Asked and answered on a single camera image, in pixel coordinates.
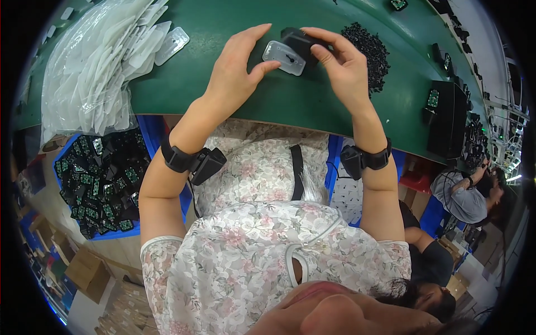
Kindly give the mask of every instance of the green circuit board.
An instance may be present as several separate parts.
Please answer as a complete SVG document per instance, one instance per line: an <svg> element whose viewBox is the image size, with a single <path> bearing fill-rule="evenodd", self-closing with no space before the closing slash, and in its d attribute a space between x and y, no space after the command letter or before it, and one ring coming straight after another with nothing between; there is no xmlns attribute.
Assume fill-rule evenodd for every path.
<svg viewBox="0 0 536 335"><path fill-rule="evenodd" d="M439 92L437 90L431 90L430 95L428 96L428 106L437 108L437 103L439 101Z"/></svg>

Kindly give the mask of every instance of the finger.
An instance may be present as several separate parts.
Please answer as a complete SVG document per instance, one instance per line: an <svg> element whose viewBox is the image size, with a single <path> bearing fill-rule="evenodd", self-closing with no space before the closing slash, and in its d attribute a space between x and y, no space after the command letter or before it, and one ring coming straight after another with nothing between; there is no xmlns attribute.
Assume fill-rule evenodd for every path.
<svg viewBox="0 0 536 335"><path fill-rule="evenodd" d="M255 47L255 43L264 35L271 23L258 25L241 31L233 36L225 44L222 54L238 53L241 58L247 59Z"/></svg>
<svg viewBox="0 0 536 335"><path fill-rule="evenodd" d="M313 45L311 47L311 53L315 55L328 71L334 69L336 66L340 66L337 59L335 59L335 56L320 44Z"/></svg>
<svg viewBox="0 0 536 335"><path fill-rule="evenodd" d="M281 63L279 61L267 61L259 63L255 65L253 70L251 70L249 78L253 83L258 84L264 78L265 74L277 69L280 66Z"/></svg>
<svg viewBox="0 0 536 335"><path fill-rule="evenodd" d="M270 30L270 27L272 27L271 23L265 23L239 32L232 37L233 49L247 52L249 56L255 43Z"/></svg>
<svg viewBox="0 0 536 335"><path fill-rule="evenodd" d="M244 33L254 38L255 42L257 42L261 37L264 36L264 34L268 32L268 30L270 30L271 27L272 27L271 23L264 23L264 24L246 29Z"/></svg>
<svg viewBox="0 0 536 335"><path fill-rule="evenodd" d="M304 27L301 28L301 30L309 36L321 39L333 45L333 48L341 52L341 55L343 55L347 61L354 59L352 55L360 53L355 46L341 34L314 27Z"/></svg>

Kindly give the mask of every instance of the hand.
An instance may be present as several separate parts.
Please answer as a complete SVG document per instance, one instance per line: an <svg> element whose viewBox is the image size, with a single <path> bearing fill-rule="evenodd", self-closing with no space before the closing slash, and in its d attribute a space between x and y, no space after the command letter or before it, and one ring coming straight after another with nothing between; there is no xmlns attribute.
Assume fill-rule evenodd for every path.
<svg viewBox="0 0 536 335"><path fill-rule="evenodd" d="M248 58L255 43L271 26L272 24L263 24L231 36L214 64L202 99L214 107L219 123L244 104L265 74L281 66L278 61L262 62L250 74L247 72Z"/></svg>
<svg viewBox="0 0 536 335"><path fill-rule="evenodd" d="M476 171L473 174L473 184L478 183L482 179L482 177L484 176L484 172L486 172L486 170L488 169L488 164L488 159L484 158L482 164L477 167Z"/></svg>
<svg viewBox="0 0 536 335"><path fill-rule="evenodd" d="M319 44L311 53L324 65L335 95L352 115L370 104L367 58L342 35L320 28L301 28L308 35L333 45L334 52Z"/></svg>

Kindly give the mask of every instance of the clear plastic tray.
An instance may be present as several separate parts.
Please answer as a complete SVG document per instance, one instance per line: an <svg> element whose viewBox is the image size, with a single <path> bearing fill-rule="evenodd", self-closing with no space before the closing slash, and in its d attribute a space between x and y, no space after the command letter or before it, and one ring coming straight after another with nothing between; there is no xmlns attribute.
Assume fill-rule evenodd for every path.
<svg viewBox="0 0 536 335"><path fill-rule="evenodd" d="M264 61L281 62L280 69L295 76L299 76L305 68L305 60L291 47L278 41L270 41L263 53Z"/></svg>
<svg viewBox="0 0 536 335"><path fill-rule="evenodd" d="M157 66L164 64L168 59L181 50L189 41L190 37L186 35L186 32L182 28L176 27L164 38L162 47L160 50L158 50L156 57L154 58L154 63Z"/></svg>

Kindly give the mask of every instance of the woman's left hand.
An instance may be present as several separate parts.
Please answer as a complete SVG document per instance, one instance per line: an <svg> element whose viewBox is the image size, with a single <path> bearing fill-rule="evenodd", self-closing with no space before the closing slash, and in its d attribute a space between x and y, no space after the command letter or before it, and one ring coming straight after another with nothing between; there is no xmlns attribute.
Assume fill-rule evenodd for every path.
<svg viewBox="0 0 536 335"><path fill-rule="evenodd" d="M231 36L214 64L203 100L214 107L211 109L220 123L244 104L265 74L281 66L278 61L262 62L250 74L247 72L248 58L255 43L271 26L263 24Z"/></svg>

